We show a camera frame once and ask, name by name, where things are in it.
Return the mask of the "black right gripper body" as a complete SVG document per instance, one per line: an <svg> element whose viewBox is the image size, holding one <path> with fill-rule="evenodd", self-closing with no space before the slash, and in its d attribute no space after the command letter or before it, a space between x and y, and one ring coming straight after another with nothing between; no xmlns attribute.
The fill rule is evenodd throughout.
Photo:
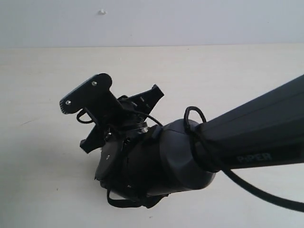
<svg viewBox="0 0 304 228"><path fill-rule="evenodd" d="M145 119L163 96L157 85L130 97L116 98L110 90L101 93L79 112L80 116L88 114L90 122L95 123L90 134L80 142L80 148L91 152L103 147L109 134L144 128Z"/></svg>

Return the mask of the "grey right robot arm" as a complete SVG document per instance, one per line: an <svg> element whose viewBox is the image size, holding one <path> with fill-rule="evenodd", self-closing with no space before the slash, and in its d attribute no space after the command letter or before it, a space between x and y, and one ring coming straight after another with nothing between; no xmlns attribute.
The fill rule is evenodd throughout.
<svg viewBox="0 0 304 228"><path fill-rule="evenodd" d="M80 146L101 149L95 179L118 208L151 208L172 193L200 190L224 172L252 195L302 212L301 202L267 193L234 173L235 169L304 161L304 78L302 76L211 121L195 107L167 125L146 119L163 93L158 86L116 98L108 74L80 87L81 111L95 124Z"/></svg>

